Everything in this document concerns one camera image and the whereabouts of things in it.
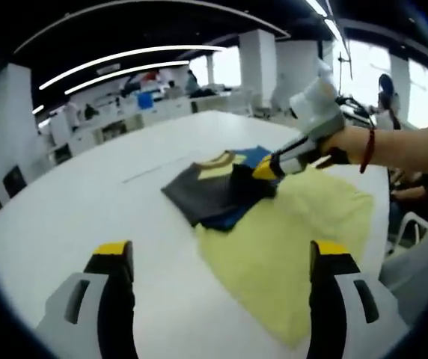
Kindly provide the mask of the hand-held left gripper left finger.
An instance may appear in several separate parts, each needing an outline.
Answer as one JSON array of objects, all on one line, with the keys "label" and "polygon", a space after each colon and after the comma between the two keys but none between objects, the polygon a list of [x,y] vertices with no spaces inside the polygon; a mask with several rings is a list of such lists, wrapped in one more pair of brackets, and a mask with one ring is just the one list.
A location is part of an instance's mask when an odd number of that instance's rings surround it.
[{"label": "hand-held left gripper left finger", "polygon": [[46,300],[36,335],[56,358],[137,358],[131,241],[100,245]]}]

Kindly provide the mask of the person's right hand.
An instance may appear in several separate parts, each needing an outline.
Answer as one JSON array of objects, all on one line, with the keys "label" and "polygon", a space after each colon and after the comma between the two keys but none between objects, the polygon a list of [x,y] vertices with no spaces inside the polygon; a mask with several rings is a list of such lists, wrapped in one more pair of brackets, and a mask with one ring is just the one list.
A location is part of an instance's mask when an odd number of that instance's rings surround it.
[{"label": "person's right hand", "polygon": [[320,152],[334,165],[360,165],[364,158],[370,131],[346,126],[320,143]]}]

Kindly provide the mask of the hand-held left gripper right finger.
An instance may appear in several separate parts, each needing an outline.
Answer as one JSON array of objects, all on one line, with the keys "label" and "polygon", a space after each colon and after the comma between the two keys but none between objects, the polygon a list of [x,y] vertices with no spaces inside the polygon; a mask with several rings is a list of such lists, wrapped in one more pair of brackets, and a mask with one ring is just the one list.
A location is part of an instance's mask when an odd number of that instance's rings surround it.
[{"label": "hand-held left gripper right finger", "polygon": [[312,241],[308,358],[386,358],[409,331],[397,299],[339,243]]}]

